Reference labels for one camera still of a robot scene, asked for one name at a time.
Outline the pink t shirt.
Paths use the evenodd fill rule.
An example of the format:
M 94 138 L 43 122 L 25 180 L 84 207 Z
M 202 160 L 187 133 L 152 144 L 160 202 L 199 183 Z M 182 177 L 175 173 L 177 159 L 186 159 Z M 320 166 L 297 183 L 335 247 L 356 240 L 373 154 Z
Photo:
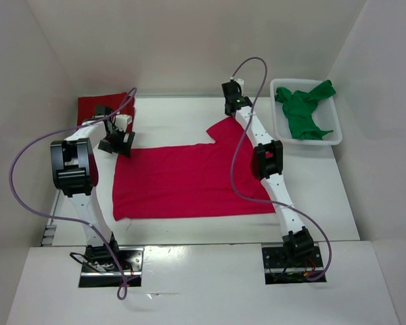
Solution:
M 116 161 L 113 217 L 171 219 L 273 213 L 250 169 L 252 145 L 236 146 L 242 127 L 231 117 L 207 129 L 211 144 L 136 148 Z

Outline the dark red t shirt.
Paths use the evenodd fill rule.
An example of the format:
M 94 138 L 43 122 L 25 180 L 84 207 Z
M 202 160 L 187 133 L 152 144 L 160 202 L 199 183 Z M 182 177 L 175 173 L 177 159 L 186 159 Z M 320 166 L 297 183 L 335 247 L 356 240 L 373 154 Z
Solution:
M 98 106 L 107 106 L 112 110 L 117 110 L 125 103 L 129 97 L 125 92 L 108 95 L 79 97 L 77 99 L 77 125 L 81 125 L 84 120 L 95 115 Z

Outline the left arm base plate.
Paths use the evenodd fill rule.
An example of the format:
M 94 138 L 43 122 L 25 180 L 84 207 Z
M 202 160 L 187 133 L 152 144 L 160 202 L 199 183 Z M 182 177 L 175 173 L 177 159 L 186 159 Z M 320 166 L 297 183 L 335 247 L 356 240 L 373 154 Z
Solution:
M 138 246 L 120 246 L 118 260 L 127 278 L 128 287 L 140 287 L 142 282 L 144 248 Z M 122 284 L 121 273 L 116 264 L 107 262 L 99 264 L 90 261 L 88 253 L 70 253 L 81 266 L 79 288 L 117 288 Z

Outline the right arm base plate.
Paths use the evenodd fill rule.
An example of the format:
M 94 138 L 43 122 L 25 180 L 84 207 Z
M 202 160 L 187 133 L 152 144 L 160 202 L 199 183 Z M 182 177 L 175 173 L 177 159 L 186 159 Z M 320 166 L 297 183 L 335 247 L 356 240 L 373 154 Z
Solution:
M 288 262 L 282 245 L 263 245 L 261 247 L 265 284 L 303 284 L 313 282 L 309 277 L 317 277 L 324 269 L 318 245 L 313 252 L 296 262 Z

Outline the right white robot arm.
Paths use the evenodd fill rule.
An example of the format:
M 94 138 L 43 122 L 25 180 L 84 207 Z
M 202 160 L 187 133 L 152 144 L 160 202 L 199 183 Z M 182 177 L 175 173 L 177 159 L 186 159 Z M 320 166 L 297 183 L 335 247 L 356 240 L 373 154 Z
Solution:
M 225 114 L 233 117 L 243 129 L 238 146 L 248 140 L 252 145 L 250 168 L 252 176 L 264 187 L 268 201 L 279 207 L 278 219 L 283 243 L 284 261 L 291 266 L 300 265 L 314 249 L 313 239 L 294 210 L 293 202 L 284 182 L 284 149 L 263 127 L 252 111 L 252 101 L 243 95 L 242 79 L 230 78 L 221 85 L 225 98 Z

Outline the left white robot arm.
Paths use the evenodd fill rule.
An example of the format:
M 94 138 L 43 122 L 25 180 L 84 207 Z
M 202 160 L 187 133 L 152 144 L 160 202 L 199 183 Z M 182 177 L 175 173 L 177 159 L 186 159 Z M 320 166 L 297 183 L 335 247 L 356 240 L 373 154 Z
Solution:
M 83 224 L 85 259 L 108 271 L 120 265 L 122 255 L 97 198 L 99 173 L 93 149 L 130 157 L 134 115 L 133 111 L 114 114 L 108 106 L 97 106 L 95 116 L 83 121 L 72 135 L 50 144 L 53 183 Z

